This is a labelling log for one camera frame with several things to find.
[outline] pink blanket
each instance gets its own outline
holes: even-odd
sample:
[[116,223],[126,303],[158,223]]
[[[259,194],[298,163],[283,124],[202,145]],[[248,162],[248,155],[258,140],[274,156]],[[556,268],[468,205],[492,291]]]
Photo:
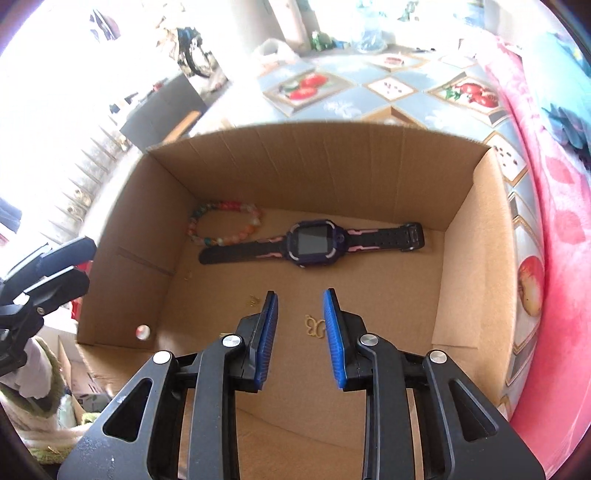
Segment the pink blanket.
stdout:
[[501,100],[517,121],[540,201],[544,309],[511,424],[549,478],[591,422],[591,192],[585,173],[542,126],[521,59],[488,32],[480,40],[476,58],[498,82]]

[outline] colorful bead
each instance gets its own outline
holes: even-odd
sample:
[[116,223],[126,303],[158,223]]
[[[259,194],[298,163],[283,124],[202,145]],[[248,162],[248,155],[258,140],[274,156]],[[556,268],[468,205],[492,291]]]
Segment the colorful bead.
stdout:
[[[249,212],[253,218],[248,225],[237,235],[225,236],[220,238],[201,238],[197,234],[197,224],[199,219],[207,212],[212,210],[229,210],[233,212]],[[187,235],[193,242],[198,245],[205,245],[206,247],[212,247],[214,245],[234,245],[240,243],[243,240],[255,232],[255,230],[261,226],[261,211],[256,208],[255,205],[250,203],[242,202],[207,202],[204,203],[193,211],[189,219],[189,225],[187,227]]]

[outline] gold pendant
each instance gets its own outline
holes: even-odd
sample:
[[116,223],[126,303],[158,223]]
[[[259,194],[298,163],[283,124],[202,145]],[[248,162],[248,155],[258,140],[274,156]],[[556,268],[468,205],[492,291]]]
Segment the gold pendant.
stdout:
[[306,327],[308,328],[306,333],[311,337],[324,338],[326,336],[326,323],[323,319],[316,320],[314,317],[306,315]]

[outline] kids smartwatch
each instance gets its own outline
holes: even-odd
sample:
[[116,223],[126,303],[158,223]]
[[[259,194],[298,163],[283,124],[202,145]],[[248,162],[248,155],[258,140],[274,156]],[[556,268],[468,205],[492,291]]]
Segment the kids smartwatch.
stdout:
[[296,223],[285,235],[236,245],[205,248],[199,254],[204,265],[284,258],[296,265],[330,265],[346,253],[401,250],[410,252],[425,245],[420,223],[396,228],[344,229],[330,220]]

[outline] watch face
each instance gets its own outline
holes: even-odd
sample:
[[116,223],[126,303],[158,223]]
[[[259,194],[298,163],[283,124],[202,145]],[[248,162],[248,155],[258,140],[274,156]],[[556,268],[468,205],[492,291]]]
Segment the watch face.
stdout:
[[327,255],[332,249],[329,225],[304,226],[296,230],[297,256]]

